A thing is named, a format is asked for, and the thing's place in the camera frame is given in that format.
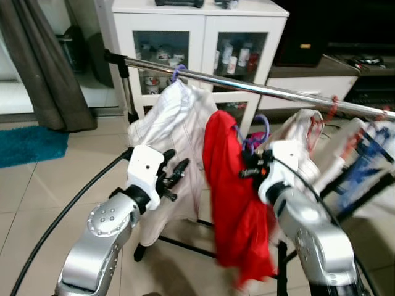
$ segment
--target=blue rug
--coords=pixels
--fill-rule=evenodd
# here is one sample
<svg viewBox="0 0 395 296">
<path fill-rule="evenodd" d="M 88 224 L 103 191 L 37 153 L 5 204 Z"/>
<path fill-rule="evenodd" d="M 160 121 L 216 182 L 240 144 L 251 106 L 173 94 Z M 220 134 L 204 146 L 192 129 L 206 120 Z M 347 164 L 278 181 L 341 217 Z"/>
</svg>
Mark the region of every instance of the blue rug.
<svg viewBox="0 0 395 296">
<path fill-rule="evenodd" d="M 0 131 L 0 168 L 61 158 L 68 139 L 69 134 L 42 126 Z"/>
</svg>

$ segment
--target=clothes rack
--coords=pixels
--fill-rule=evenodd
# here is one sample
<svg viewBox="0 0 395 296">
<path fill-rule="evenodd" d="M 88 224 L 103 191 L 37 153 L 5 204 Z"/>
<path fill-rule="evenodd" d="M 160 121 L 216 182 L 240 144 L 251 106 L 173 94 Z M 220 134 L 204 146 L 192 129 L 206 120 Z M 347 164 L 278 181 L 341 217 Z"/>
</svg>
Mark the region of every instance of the clothes rack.
<svg viewBox="0 0 395 296">
<path fill-rule="evenodd" d="M 166 73 L 169 75 L 173 75 L 174 73 L 176 74 L 177 77 L 180 78 L 187 78 L 187 79 L 194 79 L 198 81 L 202 81 L 205 83 L 213 84 L 216 86 L 221 86 L 229 89 L 234 89 L 236 91 L 247 91 L 250 93 L 256 93 L 256 94 L 261 94 L 261 95 L 266 95 L 266 96 L 272 96 L 272 97 L 277 97 L 280 99 L 287 99 L 291 101 L 296 101 L 296 102 L 305 102 L 312 104 L 317 107 L 325 107 L 330 109 L 333 106 L 333 102 L 331 99 L 322 97 L 322 96 L 316 96 L 316 95 L 311 95 L 311 94 L 304 94 L 301 92 L 296 92 L 296 91 L 290 91 L 290 90 L 285 90 L 285 89 L 280 89 L 280 88 L 273 88 L 273 87 L 268 87 L 268 86 L 263 86 L 259 84 L 254 84 L 254 83 L 247 83 L 247 82 L 242 82 L 230 78 L 224 78 L 221 76 L 215 76 L 215 75 L 208 75 L 205 73 L 199 73 L 187 69 L 182 69 L 182 70 L 177 70 L 166 65 L 162 64 L 157 64 L 154 62 L 149 62 L 145 60 L 138 60 L 138 59 L 132 59 L 130 57 L 127 57 L 125 55 L 119 55 L 119 54 L 114 54 L 111 53 L 108 49 L 105 49 L 104 51 L 104 59 L 108 63 L 116 64 L 118 66 L 119 74 L 122 79 L 122 84 L 124 88 L 124 92 L 127 98 L 127 106 L 129 109 L 129 122 L 132 123 L 136 120 L 138 120 L 138 116 L 133 104 L 133 99 L 131 98 L 131 88 L 130 88 L 130 82 L 129 82 L 129 72 L 128 72 L 128 67 L 134 67 L 134 68 L 140 68 L 140 69 L 145 69 L 145 70 L 150 70 L 150 71 L 155 71 L 155 72 L 161 72 L 161 73 Z M 363 105 L 357 105 L 357 104 L 352 104 L 348 102 L 338 102 L 337 103 L 337 111 L 341 111 L 344 113 L 349 113 L 353 115 L 360 115 L 360 116 L 366 116 L 366 117 L 382 117 L 385 116 L 385 119 L 388 120 L 395 120 L 395 112 L 391 111 L 384 111 L 380 110 L 377 108 L 373 107 L 367 107 Z M 387 174 L 385 175 L 385 178 L 383 177 L 382 180 L 378 183 L 377 186 L 374 186 L 372 190 L 366 192 L 364 196 L 361 198 L 360 201 L 356 202 L 353 204 L 352 209 L 350 209 L 347 213 L 341 213 L 344 214 L 341 216 L 342 220 L 345 220 L 346 218 L 349 217 L 352 213 L 354 213 L 358 208 L 360 208 L 363 204 L 368 202 L 378 191 L 382 190 L 381 186 L 386 186 L 390 183 L 393 183 L 395 180 L 395 176 L 392 174 Z M 198 220 L 197 221 L 199 224 L 202 224 L 204 226 L 212 227 L 213 224 L 204 220 Z M 183 242 L 164 237 L 164 236 L 159 236 L 159 240 L 168 242 L 170 244 L 177 245 L 179 247 L 183 247 L 184 249 L 188 249 L 197 253 L 200 253 L 202 255 L 208 256 L 215 258 L 215 254 L 212 252 L 209 252 L 207 250 L 203 250 L 200 248 L 197 248 L 192 245 L 185 244 Z M 283 241 L 279 241 L 279 244 L 276 246 L 278 248 L 278 274 L 276 276 L 272 276 L 272 278 L 275 278 L 277 280 L 277 296 L 287 296 L 287 288 L 286 288 L 286 283 L 287 283 L 287 272 L 286 272 L 286 266 L 289 261 L 291 261 L 295 256 L 296 256 L 296 251 L 291 252 L 289 255 L 287 255 L 287 245 Z M 140 261 L 145 253 L 147 247 L 142 246 L 141 244 L 138 244 L 135 253 L 134 253 L 134 258 L 135 261 Z"/>
<path fill-rule="evenodd" d="M 127 67 L 134 67 L 134 68 L 140 68 L 140 69 L 145 69 L 155 72 L 167 73 L 170 75 L 172 75 L 175 71 L 175 69 L 170 66 L 157 64 L 146 60 L 132 59 L 131 57 L 127 57 L 124 55 L 113 54 L 107 49 L 105 50 L 104 58 L 106 61 L 118 65 L 121 78 L 123 79 L 127 79 L 129 77 L 128 73 L 126 73 Z M 179 70 L 177 75 L 180 78 L 199 80 L 216 86 L 222 86 L 225 88 L 234 89 L 236 91 L 247 91 L 250 93 L 272 96 L 280 99 L 287 99 L 296 102 L 304 102 L 304 103 L 312 104 L 317 107 L 330 108 L 333 105 L 333 102 L 330 98 L 326 98 L 322 96 L 304 94 L 302 92 L 273 88 L 273 87 L 263 86 L 254 83 L 247 83 L 239 80 L 204 74 L 191 70 Z M 125 82 L 123 83 L 123 87 L 125 89 L 125 94 L 127 95 L 127 97 L 129 97 L 130 85 L 128 85 L 128 81 L 126 83 Z M 133 118 L 136 118 L 136 112 L 134 110 L 133 101 L 132 100 L 129 101 L 130 102 L 128 102 L 128 106 L 129 108 L 131 108 L 131 114 Z M 360 116 L 368 116 L 368 117 L 380 117 L 383 116 L 384 114 L 387 119 L 395 120 L 395 112 L 383 111 L 381 109 L 363 106 L 363 105 L 357 105 L 348 102 L 338 102 L 337 111 L 354 114 L 354 115 L 360 115 Z"/>
</svg>

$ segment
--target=metal rail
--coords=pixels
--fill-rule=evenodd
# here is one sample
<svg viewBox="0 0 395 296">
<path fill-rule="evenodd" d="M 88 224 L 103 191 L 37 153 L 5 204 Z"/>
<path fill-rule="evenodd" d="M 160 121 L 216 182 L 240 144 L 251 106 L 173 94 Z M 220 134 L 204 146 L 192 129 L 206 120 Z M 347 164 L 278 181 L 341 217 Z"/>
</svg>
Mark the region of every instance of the metal rail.
<svg viewBox="0 0 395 296">
<path fill-rule="evenodd" d="M 141 68 L 145 70 L 151 70 L 151 71 L 162 72 L 167 74 L 172 74 L 174 72 L 174 68 L 170 66 L 148 62 L 145 60 L 132 59 L 129 57 L 125 58 L 125 63 L 129 67 Z M 333 105 L 332 100 L 326 97 L 304 94 L 302 92 L 289 91 L 281 88 L 272 88 L 269 86 L 242 82 L 239 80 L 224 78 L 215 75 L 208 75 L 191 70 L 179 70 L 178 76 L 180 78 L 199 80 L 209 84 L 222 86 L 224 88 L 234 89 L 237 91 L 247 91 L 250 93 L 264 94 L 266 96 L 278 97 L 280 99 L 287 99 L 296 102 L 305 102 L 315 105 L 317 107 L 330 108 Z M 348 102 L 339 102 L 337 110 L 344 113 L 350 113 L 354 115 L 365 115 L 369 117 L 379 117 L 382 116 L 385 112 L 377 108 L 352 104 Z M 386 113 L 385 115 L 386 119 L 395 120 L 395 112 L 386 111 L 385 113 Z"/>
</svg>

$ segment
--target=gray curtain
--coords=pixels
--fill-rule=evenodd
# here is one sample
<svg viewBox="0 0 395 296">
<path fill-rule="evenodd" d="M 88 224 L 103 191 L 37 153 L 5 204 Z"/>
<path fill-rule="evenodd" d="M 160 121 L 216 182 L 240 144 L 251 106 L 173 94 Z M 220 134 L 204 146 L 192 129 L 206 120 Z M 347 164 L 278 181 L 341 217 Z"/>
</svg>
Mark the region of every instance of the gray curtain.
<svg viewBox="0 0 395 296">
<path fill-rule="evenodd" d="M 96 120 L 37 0 L 0 0 L 0 28 L 39 125 L 95 129 Z"/>
</svg>

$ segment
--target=black television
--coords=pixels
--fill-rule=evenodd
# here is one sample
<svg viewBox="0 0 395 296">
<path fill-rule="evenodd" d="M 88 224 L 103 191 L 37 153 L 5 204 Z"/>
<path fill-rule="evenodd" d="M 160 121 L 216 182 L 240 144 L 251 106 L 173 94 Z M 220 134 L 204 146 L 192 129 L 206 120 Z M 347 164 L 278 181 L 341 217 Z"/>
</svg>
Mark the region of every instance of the black television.
<svg viewBox="0 0 395 296">
<path fill-rule="evenodd" d="M 344 0 L 338 11 L 329 53 L 395 56 L 395 0 Z"/>
</svg>

